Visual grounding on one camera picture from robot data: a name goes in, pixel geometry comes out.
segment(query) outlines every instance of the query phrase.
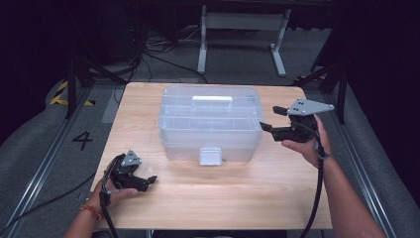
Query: plastic storage box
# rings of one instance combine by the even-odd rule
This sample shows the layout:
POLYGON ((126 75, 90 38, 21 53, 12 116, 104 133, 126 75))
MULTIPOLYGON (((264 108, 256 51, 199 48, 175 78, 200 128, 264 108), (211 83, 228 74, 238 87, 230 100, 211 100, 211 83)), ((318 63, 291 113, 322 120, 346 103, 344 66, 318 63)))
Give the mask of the plastic storage box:
POLYGON ((258 92, 239 86, 169 86, 158 118, 166 156, 201 165, 249 161, 262 137, 260 121, 258 92))

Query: metal stand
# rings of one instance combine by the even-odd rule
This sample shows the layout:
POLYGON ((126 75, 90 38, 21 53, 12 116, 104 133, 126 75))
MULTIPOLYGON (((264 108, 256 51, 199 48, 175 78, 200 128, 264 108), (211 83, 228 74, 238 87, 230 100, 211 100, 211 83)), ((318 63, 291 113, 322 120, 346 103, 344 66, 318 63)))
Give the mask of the metal stand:
POLYGON ((275 44, 270 44, 272 57, 279 76, 286 76, 279 48, 283 40, 289 19, 290 10, 284 14, 238 14, 238 13, 207 13, 204 5, 201 12, 201 46, 198 56, 197 71, 204 73, 206 70, 207 57, 207 29, 238 29, 238 30, 266 30, 278 31, 278 38, 275 44))

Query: container handle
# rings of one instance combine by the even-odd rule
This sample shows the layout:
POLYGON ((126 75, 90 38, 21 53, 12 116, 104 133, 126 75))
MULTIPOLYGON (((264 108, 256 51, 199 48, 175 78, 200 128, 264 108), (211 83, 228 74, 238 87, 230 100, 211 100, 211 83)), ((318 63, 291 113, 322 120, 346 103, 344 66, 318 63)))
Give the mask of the container handle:
POLYGON ((231 96, 192 96, 193 107, 231 107, 231 96))

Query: person's right hand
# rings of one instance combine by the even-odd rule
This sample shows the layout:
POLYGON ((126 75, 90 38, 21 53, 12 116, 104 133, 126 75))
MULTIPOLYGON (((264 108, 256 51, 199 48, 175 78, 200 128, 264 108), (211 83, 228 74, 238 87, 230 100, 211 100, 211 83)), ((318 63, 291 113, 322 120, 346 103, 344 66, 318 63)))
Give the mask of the person's right hand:
MULTIPOLYGON (((327 131, 324 128, 324 124, 317 115, 314 116, 318 123, 318 131, 321 137, 321 144, 324 147, 324 151, 325 153, 331 155, 330 139, 328 138, 327 131)), ((307 162, 309 162, 315 168, 318 168, 318 153, 316 152, 317 142, 315 138, 312 138, 311 140, 305 143, 297 143, 290 140, 284 140, 281 142, 281 145, 283 147, 286 147, 290 150, 302 154, 303 158, 305 158, 307 162)))

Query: table top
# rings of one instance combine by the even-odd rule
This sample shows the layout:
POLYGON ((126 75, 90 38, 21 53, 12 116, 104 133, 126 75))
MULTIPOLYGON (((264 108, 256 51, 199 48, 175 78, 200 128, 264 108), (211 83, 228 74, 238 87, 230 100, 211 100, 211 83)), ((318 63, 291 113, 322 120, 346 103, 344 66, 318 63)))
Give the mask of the table top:
MULTIPOLYGON (((275 142, 270 133, 262 133, 249 162, 204 167, 198 161, 166 157, 159 140, 158 115, 169 85, 131 82, 124 92, 93 185, 116 156, 130 149, 143 161, 134 176, 157 176, 157 181, 147 192, 110 208, 115 227, 303 229, 312 210, 318 172, 300 154, 275 142)), ((272 106, 289 107, 297 97, 304 97, 303 91, 298 87, 252 87, 260 94, 265 122, 289 126, 288 117, 274 114, 272 106)), ((98 227, 108 227, 105 219, 98 227)), ((312 228, 332 228, 325 190, 312 228)))

